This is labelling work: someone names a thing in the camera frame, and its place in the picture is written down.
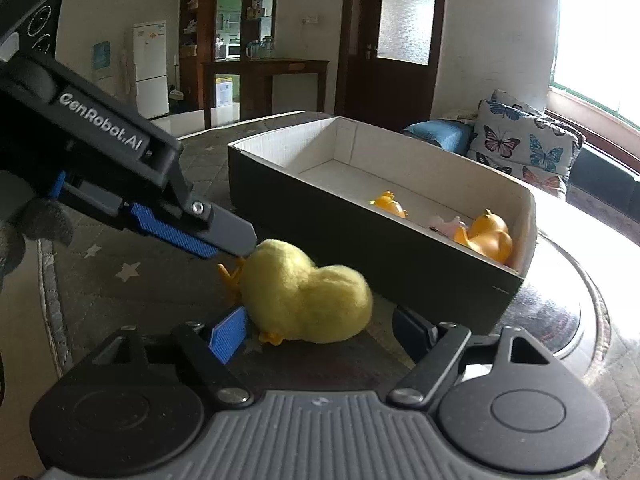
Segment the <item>screw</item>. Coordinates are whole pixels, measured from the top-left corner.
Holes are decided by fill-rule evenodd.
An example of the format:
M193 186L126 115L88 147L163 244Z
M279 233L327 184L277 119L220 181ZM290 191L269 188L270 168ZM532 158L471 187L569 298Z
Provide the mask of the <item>screw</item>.
M204 211L204 204L202 202L194 202L191 206L191 210L196 213L196 215L201 215Z
M412 388L400 388L399 390L391 391L389 398L401 406L415 406L424 400L424 395Z
M249 400L249 392L242 388L222 388L216 394L225 404L242 404Z

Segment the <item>white refrigerator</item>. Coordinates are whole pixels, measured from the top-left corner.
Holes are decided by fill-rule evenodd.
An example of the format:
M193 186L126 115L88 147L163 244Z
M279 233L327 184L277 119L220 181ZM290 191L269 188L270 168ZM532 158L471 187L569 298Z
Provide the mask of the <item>white refrigerator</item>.
M153 119L169 113L166 22L133 26L133 77L138 112Z

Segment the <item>rubber toy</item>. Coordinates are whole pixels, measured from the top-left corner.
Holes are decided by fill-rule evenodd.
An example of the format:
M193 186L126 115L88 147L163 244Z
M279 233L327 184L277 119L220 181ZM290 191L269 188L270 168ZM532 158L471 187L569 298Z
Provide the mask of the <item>rubber toy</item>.
M466 224L459 216L456 216L451 222L445 222L441 217L434 216L429 222L429 229L433 229L451 240L453 240L458 227L466 228Z
M233 273L218 270L260 330L260 341L344 341L366 327L373 298L364 277L343 266L316 267L299 248L265 240Z
M406 218L407 213L402 206L394 200L394 194L390 191L385 191L377 199L369 202L371 205L377 206L380 209L384 209L389 213L399 216L400 218Z
M488 209L476 218L468 231L463 227L456 228L453 239L500 264L507 261L513 249L507 224Z

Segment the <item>camera lens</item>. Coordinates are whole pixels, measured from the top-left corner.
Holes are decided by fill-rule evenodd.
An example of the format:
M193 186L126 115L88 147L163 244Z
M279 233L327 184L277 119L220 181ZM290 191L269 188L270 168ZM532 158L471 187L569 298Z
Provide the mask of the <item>camera lens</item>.
M33 44L33 47L35 50L39 50L46 54L51 48L51 35L45 34L44 36L39 37L38 41Z
M51 17L51 7L46 5L42 7L38 12L36 12L32 17L29 23L29 27L27 28L27 34L31 37L38 34Z

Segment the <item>orange toy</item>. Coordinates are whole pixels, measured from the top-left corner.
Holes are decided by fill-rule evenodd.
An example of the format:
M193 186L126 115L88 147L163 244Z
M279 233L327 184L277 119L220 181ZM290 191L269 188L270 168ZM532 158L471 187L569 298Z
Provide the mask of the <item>orange toy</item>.
M465 247L503 264L511 255L513 241L504 220L488 209L476 218L467 231L458 227L453 239Z
M394 200L394 194L390 191L385 191L382 195L380 195L377 199L369 202L371 205L379 207L380 209L384 209L391 214L399 216L400 218L406 218L407 213L402 206Z

